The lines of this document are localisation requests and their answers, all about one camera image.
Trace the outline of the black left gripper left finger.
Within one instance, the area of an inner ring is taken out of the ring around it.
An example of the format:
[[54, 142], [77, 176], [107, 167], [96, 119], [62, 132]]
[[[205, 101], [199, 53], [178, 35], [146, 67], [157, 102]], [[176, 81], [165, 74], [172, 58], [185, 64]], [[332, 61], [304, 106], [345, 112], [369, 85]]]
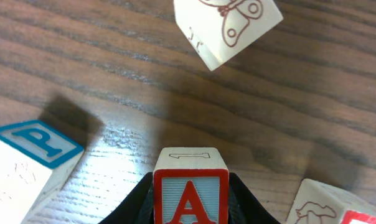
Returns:
[[139, 212], [144, 205], [153, 174], [148, 172], [126, 196], [126, 198], [99, 224], [133, 224], [139, 218]]

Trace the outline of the red letter A block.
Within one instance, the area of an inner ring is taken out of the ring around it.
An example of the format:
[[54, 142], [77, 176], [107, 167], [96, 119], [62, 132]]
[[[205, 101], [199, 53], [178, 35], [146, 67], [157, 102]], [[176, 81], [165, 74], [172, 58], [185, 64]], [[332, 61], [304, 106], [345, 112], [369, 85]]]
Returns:
[[155, 223], [228, 223], [229, 171], [214, 147], [162, 149], [153, 190]]

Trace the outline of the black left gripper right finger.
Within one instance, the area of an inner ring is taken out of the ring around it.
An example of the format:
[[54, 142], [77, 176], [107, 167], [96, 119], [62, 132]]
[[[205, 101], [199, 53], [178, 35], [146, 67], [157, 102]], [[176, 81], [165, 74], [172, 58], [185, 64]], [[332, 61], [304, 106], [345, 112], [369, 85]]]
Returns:
[[229, 173], [228, 224], [280, 224], [236, 173]]

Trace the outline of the red letter I block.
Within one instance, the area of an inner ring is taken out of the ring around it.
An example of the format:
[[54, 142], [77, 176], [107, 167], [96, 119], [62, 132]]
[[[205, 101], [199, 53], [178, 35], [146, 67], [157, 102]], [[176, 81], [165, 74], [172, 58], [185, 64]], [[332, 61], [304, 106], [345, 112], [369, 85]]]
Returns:
[[286, 224], [376, 224], [376, 207], [351, 192], [312, 179], [299, 186]]

